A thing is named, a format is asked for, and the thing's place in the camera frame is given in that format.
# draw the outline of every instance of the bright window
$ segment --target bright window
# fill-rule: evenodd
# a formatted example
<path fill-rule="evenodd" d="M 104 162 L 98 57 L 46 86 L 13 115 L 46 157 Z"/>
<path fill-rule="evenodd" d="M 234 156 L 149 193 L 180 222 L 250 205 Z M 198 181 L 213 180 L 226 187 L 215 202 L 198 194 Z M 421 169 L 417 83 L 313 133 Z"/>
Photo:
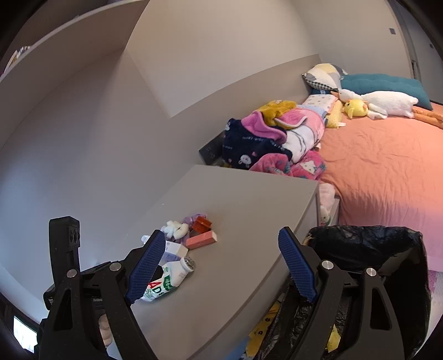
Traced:
<path fill-rule="evenodd" d="M 14 317 L 14 336 L 22 348 L 34 352 L 34 346 L 37 345 L 37 333 L 16 317 Z"/>

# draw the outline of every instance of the blue gripper pad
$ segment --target blue gripper pad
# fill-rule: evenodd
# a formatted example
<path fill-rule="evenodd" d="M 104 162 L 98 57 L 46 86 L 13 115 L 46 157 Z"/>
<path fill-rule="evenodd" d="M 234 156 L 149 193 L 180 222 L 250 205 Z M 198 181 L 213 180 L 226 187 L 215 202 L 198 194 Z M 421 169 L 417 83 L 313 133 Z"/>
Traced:
<path fill-rule="evenodd" d="M 291 277 L 300 295 L 308 299 L 310 303 L 314 303 L 318 296 L 315 287 L 315 275 L 295 241 L 298 240 L 288 227 L 284 227 L 279 231 L 278 247 L 289 268 Z"/>
<path fill-rule="evenodd" d="M 165 246 L 165 234 L 158 231 L 129 276 L 126 299 L 131 304 L 140 299 L 146 291 L 148 283 L 151 281 L 154 271 L 165 252 Z"/>

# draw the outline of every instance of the pink bedding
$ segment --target pink bedding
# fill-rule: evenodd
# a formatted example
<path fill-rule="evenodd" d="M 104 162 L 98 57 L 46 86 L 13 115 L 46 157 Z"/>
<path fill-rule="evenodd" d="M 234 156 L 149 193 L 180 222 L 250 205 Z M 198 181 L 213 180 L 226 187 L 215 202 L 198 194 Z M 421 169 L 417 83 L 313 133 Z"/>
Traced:
<path fill-rule="evenodd" d="M 443 271 L 443 129 L 403 117 L 342 121 L 326 129 L 320 150 L 321 180 L 341 198 L 340 223 L 420 231 L 429 269 Z"/>

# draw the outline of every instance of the yellow pillow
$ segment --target yellow pillow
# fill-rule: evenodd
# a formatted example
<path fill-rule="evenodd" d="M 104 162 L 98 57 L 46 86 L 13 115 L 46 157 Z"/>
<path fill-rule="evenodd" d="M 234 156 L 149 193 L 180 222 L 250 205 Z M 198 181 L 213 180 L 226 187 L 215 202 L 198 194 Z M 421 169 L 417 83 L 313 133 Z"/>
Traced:
<path fill-rule="evenodd" d="M 328 129 L 338 129 L 340 127 L 340 122 L 342 121 L 342 108 L 343 103 L 340 100 L 337 100 L 332 106 L 331 113 L 326 115 L 326 119 L 328 120 L 326 127 Z"/>

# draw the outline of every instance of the black trash bag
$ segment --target black trash bag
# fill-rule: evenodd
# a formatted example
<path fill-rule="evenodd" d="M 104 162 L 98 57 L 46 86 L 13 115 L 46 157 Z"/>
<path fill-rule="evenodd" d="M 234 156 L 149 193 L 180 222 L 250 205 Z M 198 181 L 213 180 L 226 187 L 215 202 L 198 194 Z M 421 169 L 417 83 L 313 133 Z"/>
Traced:
<path fill-rule="evenodd" d="M 342 270 L 362 272 L 367 267 L 385 277 L 384 286 L 392 302 L 403 338 L 404 354 L 411 359 L 423 344 L 429 323 L 431 295 L 422 234 L 406 227 L 315 227 L 306 241 L 321 259 Z M 350 297 L 343 293 L 335 326 L 342 335 Z M 273 324 L 254 360 L 284 360 L 297 343 L 312 305 L 291 281 Z M 323 360 L 337 350 L 325 351 Z"/>

